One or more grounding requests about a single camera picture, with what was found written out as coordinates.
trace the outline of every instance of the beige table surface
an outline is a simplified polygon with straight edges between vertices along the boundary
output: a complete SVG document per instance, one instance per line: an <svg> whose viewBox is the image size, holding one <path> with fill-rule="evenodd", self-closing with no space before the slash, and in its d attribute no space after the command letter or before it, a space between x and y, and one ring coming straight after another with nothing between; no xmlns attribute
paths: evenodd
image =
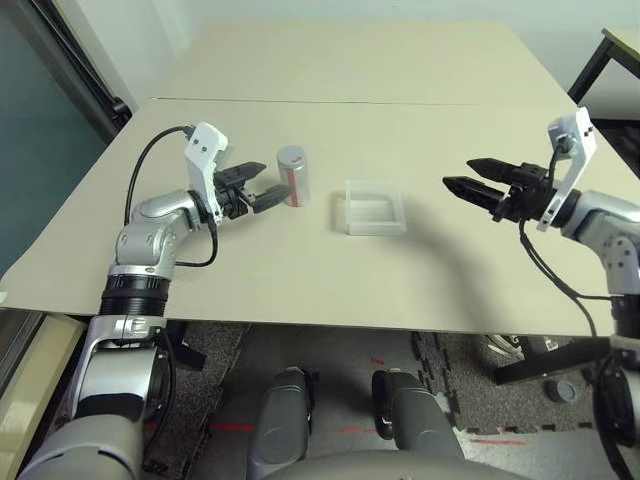
<svg viewBox="0 0 640 480"><path fill-rule="evenodd" d="M153 93L296 102L572 105L500 23L212 23Z"/></svg>
<svg viewBox="0 0 640 480"><path fill-rule="evenodd" d="M441 183L445 175L471 175L465 161L474 157L546 165L547 124L566 113L548 106L150 101L0 281L0 292L8 292L4 305L94 314L138 153L163 128L206 120L234 143L230 164L268 165L250 184L256 190L277 181L280 147L302 145L310 161L313 205L280 205L225 221L216 262L177 269L168 317L588 334L580 312L522 251L516 225L492 222ZM640 200L631 171L600 135L598 141L580 188ZM175 135L153 150L134 200L186 186L184 146ZM345 180L395 182L405 197L407 233L345 235ZM585 293L606 292L602 268L588 249L557 231L532 237L569 284ZM203 259L209 248L203 232L181 256ZM611 333L609 305L592 303L599 333Z"/></svg>
<svg viewBox="0 0 640 480"><path fill-rule="evenodd" d="M640 62L640 26L638 28L605 28L602 33Z"/></svg>

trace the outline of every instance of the silver can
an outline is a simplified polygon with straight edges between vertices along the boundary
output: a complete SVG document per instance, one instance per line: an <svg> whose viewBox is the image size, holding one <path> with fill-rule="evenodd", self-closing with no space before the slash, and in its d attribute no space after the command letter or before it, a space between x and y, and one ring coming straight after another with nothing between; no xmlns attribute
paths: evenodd
<svg viewBox="0 0 640 480"><path fill-rule="evenodd" d="M292 207L309 205L309 166L302 147L287 145L278 150L280 180L289 185L291 193L285 200Z"/></svg>

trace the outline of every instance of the wall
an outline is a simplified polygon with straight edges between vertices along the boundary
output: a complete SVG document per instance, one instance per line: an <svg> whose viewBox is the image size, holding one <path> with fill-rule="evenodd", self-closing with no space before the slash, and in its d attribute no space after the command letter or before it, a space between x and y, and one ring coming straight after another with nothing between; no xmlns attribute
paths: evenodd
<svg viewBox="0 0 640 480"><path fill-rule="evenodd" d="M640 0L56 0L105 80L135 109L212 19L492 20L512 30L567 90L600 30L639 28ZM585 97L594 116L640 118L640 82L610 64Z"/></svg>

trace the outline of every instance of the black cable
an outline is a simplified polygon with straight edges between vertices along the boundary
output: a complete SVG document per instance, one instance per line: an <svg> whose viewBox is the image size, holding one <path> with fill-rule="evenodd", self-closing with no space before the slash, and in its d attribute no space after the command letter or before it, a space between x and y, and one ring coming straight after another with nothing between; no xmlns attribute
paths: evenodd
<svg viewBox="0 0 640 480"><path fill-rule="evenodd" d="M591 335L593 337L597 337L597 332L596 332L596 326L593 322L593 318L591 317L591 314L589 313L589 311L586 309L586 307L582 304L582 302L580 301L580 298L590 298L586 295L581 296L580 294L578 294L575 290L573 290L571 287L569 287L566 283L564 283L554 272L553 270L551 270L551 267L549 267L549 265L547 265L544 260L542 260L542 257L540 257L540 254L538 254L538 252L536 251L536 249L534 248L533 244L531 243L531 240L529 240L529 237L527 236L527 233L524 230L524 225L526 223L526 220L520 220L520 222L518 223L518 228L520 231L520 243L522 244L522 246L524 247L525 252L527 252L527 255L529 255L529 258L531 258L531 261L533 262L533 264L538 267L538 269L549 279L551 280L551 282L562 292L564 293L567 297L569 297L569 299L571 299L571 301L573 303L576 304L576 306L580 309L580 311L582 311L582 313L584 314L585 318L587 319L587 323L589 324L589 330L591 331Z"/></svg>
<svg viewBox="0 0 640 480"><path fill-rule="evenodd" d="M565 293L567 296L570 296L570 297L580 298L583 300L611 301L611 297L607 297L607 296L583 295L582 293L579 293L573 288L571 288L560 277L558 277L558 275L556 275L556 273L551 269L551 267L542 259L538 251L533 246L533 243L531 243L531 240L529 239L528 235L524 231L525 222L526 220L520 220L518 224L518 229L520 232L520 243L524 247L527 254L529 254L529 257L531 258L533 263L536 265L536 267L538 267L540 271L544 273L544 275L549 280L551 280L556 287L558 287L560 290L562 290L563 293Z"/></svg>
<svg viewBox="0 0 640 480"><path fill-rule="evenodd" d="M158 438L162 434L164 430L169 415L171 415L171 410L173 409L173 404L176 398L176 364L175 357L173 354L173 347L171 346L171 339L169 338L169 334L167 334L167 329L164 329L164 343L165 348L167 349L167 356L169 360L169 391L167 392L167 401L165 403L164 409L162 410L162 416L160 417L160 421L158 422L158 426L155 431L151 435L149 442L144 447L143 458L145 461L149 460L149 454L151 450L158 442Z"/></svg>
<svg viewBox="0 0 640 480"><path fill-rule="evenodd" d="M171 127L166 130L161 131L155 137L151 139L147 146L144 147L142 153L138 157L138 161L136 162L136 166L133 167L133 172L131 173L131 180L129 180L129 188L127 189L127 200L124 205L124 225L129 225L129 220L131 219L131 202L133 200L133 190L136 186L136 180L138 179L138 174L140 173L140 168L142 167L142 163L144 159L147 157L151 149L154 147L156 143L162 140L167 135L174 132L183 132L185 135L190 135L191 127L189 126L179 126L179 127Z"/></svg>
<svg viewBox="0 0 640 480"><path fill-rule="evenodd" d="M549 200L551 200L551 197L553 197L553 180L555 178L555 174L556 174L556 165L558 163L558 158L560 157L560 146L557 146L556 148L553 149L553 154L551 155L551 160L549 161L549 168L548 168L548 177L549 177L549 187L547 189L547 193L549 196Z"/></svg>
<svg viewBox="0 0 640 480"><path fill-rule="evenodd" d="M209 233L211 234L211 256L206 262L193 263L193 262L176 262L178 267L207 267L213 263L218 256L218 228L216 222L213 220L212 215L207 216L207 226L209 227Z"/></svg>

